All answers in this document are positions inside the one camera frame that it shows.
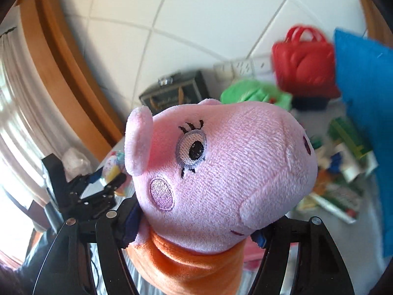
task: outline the orange collar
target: orange collar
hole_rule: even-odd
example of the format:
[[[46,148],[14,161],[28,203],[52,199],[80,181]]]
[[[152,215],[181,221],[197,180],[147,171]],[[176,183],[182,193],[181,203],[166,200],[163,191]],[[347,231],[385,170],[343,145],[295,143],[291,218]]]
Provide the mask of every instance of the orange collar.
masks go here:
[[[165,294],[235,294],[241,280],[245,240],[215,254],[190,254],[150,230],[150,238],[128,249],[142,277]]]

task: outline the eyelash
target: eyelash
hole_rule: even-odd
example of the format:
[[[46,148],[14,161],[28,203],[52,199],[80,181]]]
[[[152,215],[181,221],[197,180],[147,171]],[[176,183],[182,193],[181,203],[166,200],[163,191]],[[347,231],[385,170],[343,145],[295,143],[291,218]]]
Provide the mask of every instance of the eyelash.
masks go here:
[[[196,128],[193,124],[188,123],[188,122],[186,122],[185,124],[187,124],[190,127],[191,131],[194,131],[194,130],[202,130],[202,128],[203,128],[203,121],[199,120],[199,123],[200,123],[200,127],[199,128]],[[179,129],[182,130],[184,134],[187,134],[187,133],[190,132],[190,131],[187,131],[187,129],[182,127],[182,126],[179,126]]]

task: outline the pig snout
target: pig snout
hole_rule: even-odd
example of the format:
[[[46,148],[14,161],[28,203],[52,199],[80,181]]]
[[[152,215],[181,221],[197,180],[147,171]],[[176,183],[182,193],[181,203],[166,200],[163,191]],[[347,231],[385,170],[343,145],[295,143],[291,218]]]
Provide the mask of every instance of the pig snout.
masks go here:
[[[316,180],[316,156],[304,129],[292,116],[283,120],[284,165],[271,169],[272,176],[240,206],[242,224],[253,230],[284,216],[311,192]]]

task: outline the power outlet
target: power outlet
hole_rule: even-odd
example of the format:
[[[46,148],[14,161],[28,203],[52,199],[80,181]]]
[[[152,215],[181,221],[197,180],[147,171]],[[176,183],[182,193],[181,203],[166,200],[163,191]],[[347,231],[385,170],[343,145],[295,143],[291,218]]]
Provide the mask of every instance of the power outlet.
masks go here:
[[[228,82],[234,78],[231,62],[218,63],[213,69],[218,82]]]
[[[255,75],[266,74],[272,71],[270,56],[252,58]]]
[[[254,76],[251,60],[241,60],[232,62],[233,72],[236,78]]]

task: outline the pink cheek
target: pink cheek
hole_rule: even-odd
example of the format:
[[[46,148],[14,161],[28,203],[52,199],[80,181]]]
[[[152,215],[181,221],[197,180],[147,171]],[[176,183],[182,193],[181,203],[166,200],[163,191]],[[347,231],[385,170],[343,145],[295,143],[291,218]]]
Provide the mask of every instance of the pink cheek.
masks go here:
[[[156,177],[150,182],[150,196],[160,210],[168,212],[173,209],[173,191],[162,177]]]

